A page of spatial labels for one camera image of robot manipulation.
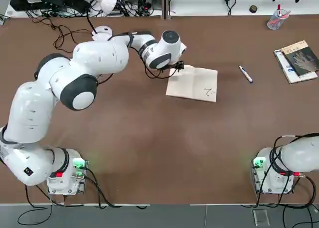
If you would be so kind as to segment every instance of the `handwritten mark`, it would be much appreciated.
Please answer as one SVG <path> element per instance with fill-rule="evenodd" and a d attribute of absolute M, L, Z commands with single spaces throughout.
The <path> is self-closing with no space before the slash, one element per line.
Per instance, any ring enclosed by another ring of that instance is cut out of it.
<path fill-rule="evenodd" d="M 207 90 L 206 96 L 210 96 L 210 94 L 214 94 L 215 93 L 215 91 L 212 91 L 212 89 L 205 88 L 204 90 Z"/>

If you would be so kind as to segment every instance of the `open notebook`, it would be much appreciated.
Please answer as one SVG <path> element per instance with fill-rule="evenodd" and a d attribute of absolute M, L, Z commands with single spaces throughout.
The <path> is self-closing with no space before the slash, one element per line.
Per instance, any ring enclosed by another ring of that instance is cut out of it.
<path fill-rule="evenodd" d="M 168 80 L 166 95 L 216 102 L 217 71 L 185 65 Z"/>

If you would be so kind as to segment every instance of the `book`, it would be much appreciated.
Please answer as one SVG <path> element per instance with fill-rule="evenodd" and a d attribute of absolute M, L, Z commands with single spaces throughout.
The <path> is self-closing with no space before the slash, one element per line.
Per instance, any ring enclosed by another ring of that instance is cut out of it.
<path fill-rule="evenodd" d="M 216 102 L 217 74 L 217 70 L 190 65 L 184 65 L 184 69 L 179 72 L 171 69 L 169 75 L 172 76 L 168 80 L 166 95 Z"/>
<path fill-rule="evenodd" d="M 283 55 L 281 50 L 274 51 L 275 57 L 279 65 L 281 66 L 289 84 L 305 81 L 305 80 L 312 80 L 318 77 L 316 72 L 310 72 L 305 75 L 298 76 L 295 70 L 292 68 L 286 57 Z"/>
<path fill-rule="evenodd" d="M 319 60 L 304 40 L 281 51 L 298 76 L 319 70 Z"/>

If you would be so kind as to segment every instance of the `pen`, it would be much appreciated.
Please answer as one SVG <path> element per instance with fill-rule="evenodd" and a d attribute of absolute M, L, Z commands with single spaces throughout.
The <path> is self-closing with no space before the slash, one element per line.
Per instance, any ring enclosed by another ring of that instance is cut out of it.
<path fill-rule="evenodd" d="M 244 68 L 239 65 L 239 69 L 240 71 L 244 74 L 244 76 L 247 78 L 247 80 L 252 83 L 253 82 L 253 79 L 248 75 L 248 73 L 244 70 Z"/>
<path fill-rule="evenodd" d="M 277 15 L 278 15 L 279 17 L 282 16 L 280 9 L 281 9 L 281 8 L 280 8 L 280 4 L 278 4 L 278 6 L 277 6 Z"/>

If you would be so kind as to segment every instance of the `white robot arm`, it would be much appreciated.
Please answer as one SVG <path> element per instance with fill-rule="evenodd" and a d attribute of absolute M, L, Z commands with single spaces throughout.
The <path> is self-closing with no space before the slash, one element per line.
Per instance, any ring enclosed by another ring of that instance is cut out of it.
<path fill-rule="evenodd" d="M 262 193 L 287 194 L 293 189 L 294 177 L 300 176 L 302 172 L 318 170 L 318 161 L 317 134 L 314 137 L 300 138 L 276 149 L 264 148 L 253 160 L 252 172 L 256 192 L 261 190 Z"/>
<path fill-rule="evenodd" d="M 52 194 L 74 195 L 81 176 L 75 163 L 81 159 L 73 149 L 40 147 L 58 101 L 79 111 L 89 107 L 103 74 L 122 71 L 133 47 L 150 69 L 171 68 L 186 49 L 179 35 L 165 31 L 159 43 L 149 32 L 124 33 L 109 41 L 78 44 L 69 59 L 61 54 L 43 58 L 36 81 L 21 85 L 12 102 L 8 124 L 0 130 L 0 159 L 26 185 L 45 180 Z"/>

